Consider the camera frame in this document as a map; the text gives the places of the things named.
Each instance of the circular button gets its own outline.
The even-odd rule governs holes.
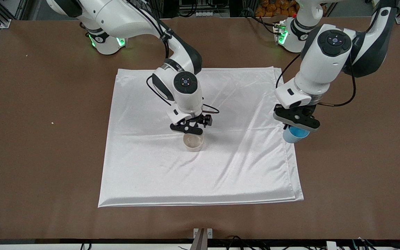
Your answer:
[[[327,40],[328,44],[331,46],[341,46],[343,44],[343,41],[340,37],[340,35],[330,35]]]
[[[180,78],[180,85],[186,88],[189,87],[191,85],[191,79],[189,79],[189,77],[183,76],[182,78]]]

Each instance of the black cable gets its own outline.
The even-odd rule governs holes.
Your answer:
[[[353,94],[351,95],[351,98],[348,101],[341,103],[341,104],[331,104],[331,103],[319,102],[318,105],[327,106],[327,107],[340,107],[340,106],[347,105],[347,104],[351,103],[351,101],[353,101],[354,97],[356,96],[356,79],[354,78],[353,62],[351,60],[351,55],[349,56],[349,62],[350,62],[350,69],[351,69],[351,80],[353,82]]]
[[[252,19],[256,20],[258,23],[261,23],[261,24],[266,25],[266,26],[271,26],[271,27],[274,27],[275,24],[278,24],[278,23],[279,23],[279,22],[273,22],[272,24],[266,23],[266,22],[264,22],[264,21],[262,21],[262,20],[257,19],[255,16],[247,16],[247,15],[245,15],[244,17],[245,17],[245,18],[251,17]]]
[[[229,250],[231,248],[231,245],[232,245],[233,242],[234,242],[234,237],[232,237],[232,240],[229,243],[229,245],[226,247],[226,250]]]
[[[375,247],[373,247],[373,245],[371,245],[371,244],[370,244],[370,247],[371,247],[373,250],[377,250],[377,249],[376,249]]]
[[[224,8],[227,6],[227,3],[221,4],[221,5],[213,5],[213,4],[209,3],[209,0],[206,0],[206,4],[213,8]]]
[[[334,10],[334,8],[336,7],[337,4],[338,4],[338,3],[335,3],[335,4],[333,5],[333,8],[331,9],[331,11],[330,11],[329,13],[327,13],[326,17],[329,17],[329,16],[330,16],[330,14],[333,12],[333,10]]]
[[[163,29],[162,29],[162,27],[161,27],[161,24],[159,23],[159,21],[157,20],[157,18],[156,17],[154,17],[153,15],[152,15],[152,13],[149,13],[148,11],[146,11],[147,13],[149,13],[152,17],[154,17],[154,19],[156,19],[156,21],[157,21],[157,24],[158,24],[158,26],[159,27],[157,27],[157,25],[155,25],[155,23],[146,15],[146,14],[144,14],[143,13],[143,11],[140,9],[140,8],[138,8],[137,6],[135,6],[130,0],[126,0],[130,5],[132,5],[136,10],[138,10],[138,12],[140,12],[146,19],[148,19],[148,21],[154,26],[154,28],[157,30],[157,32],[158,32],[158,34],[160,35],[160,37],[162,37],[163,36],[163,34],[164,34],[164,32],[163,32]],[[163,44],[165,44],[165,58],[168,58],[169,57],[169,45],[168,45],[168,42],[166,41],[166,42],[163,42]]]
[[[158,5],[159,5],[159,4],[157,3],[156,6],[154,7],[154,1],[149,0],[149,2],[146,1],[145,5],[146,5],[146,6],[149,6],[149,7],[151,8],[151,11],[152,11],[152,10],[157,11],[158,18],[160,18],[161,15],[163,14],[163,12],[158,8]]]
[[[209,114],[218,114],[218,113],[220,113],[220,111],[218,109],[214,108],[214,107],[211,107],[211,106],[206,105],[204,103],[203,103],[203,106],[206,106],[208,108],[214,109],[216,111],[216,112],[213,112],[213,111],[205,111],[205,110],[203,110],[203,113],[209,113]]]
[[[289,64],[285,67],[285,69],[282,70],[281,75],[279,76],[279,78],[277,78],[277,81],[276,81],[276,88],[277,88],[278,85],[279,85],[279,81],[280,81],[281,77],[283,76],[283,73],[285,73],[285,71],[289,68],[289,66],[291,66],[291,64],[292,64],[297,58],[299,58],[299,57],[300,57],[300,54],[297,55],[296,57],[294,57],[294,59],[293,59],[291,62],[289,62]]]
[[[148,87],[155,93],[155,95],[157,95],[160,99],[162,99],[163,101],[165,101],[165,103],[167,103],[169,106],[171,106],[171,104],[165,100],[165,98],[163,98],[161,95],[159,95],[159,93],[157,93],[156,90],[154,90],[151,85],[149,85],[149,79],[151,79],[152,76],[148,77],[148,79],[146,79],[146,84],[148,85]]]
[[[367,242],[365,242],[365,240],[362,240],[361,239],[361,241],[362,241],[362,243],[364,244],[364,249],[365,250],[370,250],[370,248],[368,247],[368,245],[367,245]]]
[[[280,35],[281,34],[279,32],[274,32],[274,31],[268,29],[268,27],[266,27],[266,24],[265,24],[264,21],[262,21],[261,24],[263,24],[263,27],[265,27],[265,29],[268,30],[268,32],[270,32],[271,34],[274,34],[274,35]]]
[[[81,244],[80,250],[83,250],[84,247],[84,243]],[[89,248],[87,248],[87,250],[90,250],[92,248],[92,243],[89,243]]]
[[[196,11],[197,11],[197,0],[195,0],[195,2],[192,4],[191,11],[189,12],[189,14],[187,14],[187,15],[179,14],[179,16],[189,17],[189,16],[192,16],[193,14],[195,14]]]
[[[264,22],[264,21],[260,21],[260,20],[257,19],[255,16],[246,16],[246,18],[248,18],[248,17],[251,17],[252,19],[256,20],[258,23],[261,23],[261,24],[266,25],[266,26],[271,26],[271,27],[274,27],[275,24],[278,24],[278,23],[279,23],[279,22],[274,22],[274,23],[270,24],[270,23],[266,23],[266,22]]]
[[[248,243],[246,243],[244,240],[242,240],[239,236],[237,235],[232,235],[232,239],[238,239],[240,241],[240,243],[242,244],[242,246],[240,247],[241,249],[243,249],[243,245],[246,245],[246,247],[249,247],[251,250],[256,250],[255,248],[251,247],[250,245],[248,245]]]
[[[291,244],[289,246],[287,246],[286,248],[282,249],[282,250],[287,250],[288,248],[292,247],[294,244]]]

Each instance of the blue cup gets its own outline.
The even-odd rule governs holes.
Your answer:
[[[287,143],[296,143],[309,135],[309,131],[289,126],[284,130],[283,138]]]

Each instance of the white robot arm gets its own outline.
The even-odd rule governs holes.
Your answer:
[[[342,0],[297,0],[300,9],[296,17],[288,17],[275,25],[276,41],[286,50],[299,53],[302,51],[309,33],[321,20],[324,10],[321,3],[335,3]]]
[[[131,0],[47,0],[56,12],[78,18],[92,45],[104,55],[125,46],[124,39],[151,34],[168,44],[174,53],[152,74],[152,83],[163,98],[174,101],[167,110],[171,129],[201,135],[198,124],[211,125],[211,115],[202,115],[203,97],[195,75],[200,72],[200,54],[168,26]]]
[[[397,9],[395,0],[381,0],[366,32],[330,24],[312,30],[301,54],[300,71],[275,90],[281,104],[276,105],[274,118],[316,131],[320,123],[312,113],[340,71],[354,79],[371,74],[382,65]]]

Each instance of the white cloth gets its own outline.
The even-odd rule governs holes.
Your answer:
[[[204,103],[220,110],[187,152],[151,70],[119,69],[98,207],[249,204],[303,200],[293,144],[273,119],[279,68],[205,68]]]

